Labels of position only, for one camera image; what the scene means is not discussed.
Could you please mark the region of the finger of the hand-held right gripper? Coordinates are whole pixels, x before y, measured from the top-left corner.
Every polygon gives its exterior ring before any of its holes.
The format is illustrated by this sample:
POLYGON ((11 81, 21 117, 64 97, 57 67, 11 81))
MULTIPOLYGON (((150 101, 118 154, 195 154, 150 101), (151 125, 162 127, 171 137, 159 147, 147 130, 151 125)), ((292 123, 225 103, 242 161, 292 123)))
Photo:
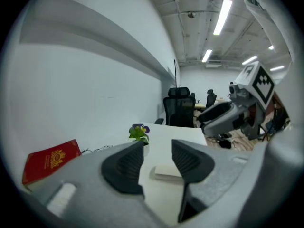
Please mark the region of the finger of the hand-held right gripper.
POLYGON ((232 102, 221 102, 206 108, 205 111, 198 116, 198 121, 202 125, 207 125, 212 122, 224 122, 233 116, 234 104, 232 102))

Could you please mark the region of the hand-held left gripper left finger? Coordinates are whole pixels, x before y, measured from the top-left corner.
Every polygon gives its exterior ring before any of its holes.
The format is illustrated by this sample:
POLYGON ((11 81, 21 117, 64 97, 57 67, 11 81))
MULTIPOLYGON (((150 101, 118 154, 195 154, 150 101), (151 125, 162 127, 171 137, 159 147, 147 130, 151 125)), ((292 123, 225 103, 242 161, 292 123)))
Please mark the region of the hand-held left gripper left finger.
POLYGON ((101 173, 119 193, 144 196, 143 188, 139 185, 140 169, 144 162, 143 148, 142 141, 133 142, 103 161, 101 173))

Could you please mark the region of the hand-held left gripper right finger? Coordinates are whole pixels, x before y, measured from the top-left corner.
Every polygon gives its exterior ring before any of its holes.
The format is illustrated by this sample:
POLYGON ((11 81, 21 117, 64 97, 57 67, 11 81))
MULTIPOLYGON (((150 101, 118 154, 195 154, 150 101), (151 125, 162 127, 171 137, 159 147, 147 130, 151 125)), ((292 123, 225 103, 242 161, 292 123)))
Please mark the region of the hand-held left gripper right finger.
POLYGON ((202 201, 192 195, 189 185, 203 181, 214 169, 215 162, 211 156, 180 140, 172 140, 171 151, 172 160, 184 182, 178 215, 178 222, 182 223, 207 208, 202 201))

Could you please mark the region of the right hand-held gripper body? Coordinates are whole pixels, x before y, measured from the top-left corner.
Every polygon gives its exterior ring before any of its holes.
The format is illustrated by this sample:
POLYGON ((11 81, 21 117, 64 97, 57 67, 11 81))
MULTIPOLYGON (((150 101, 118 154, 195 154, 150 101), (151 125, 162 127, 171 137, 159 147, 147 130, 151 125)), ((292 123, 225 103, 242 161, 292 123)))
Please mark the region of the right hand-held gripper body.
POLYGON ((234 104, 233 116, 224 122, 201 124, 206 136, 217 136, 240 129, 249 139, 260 137, 260 125, 275 91, 275 82, 258 61, 246 65, 229 86, 229 99, 234 104))

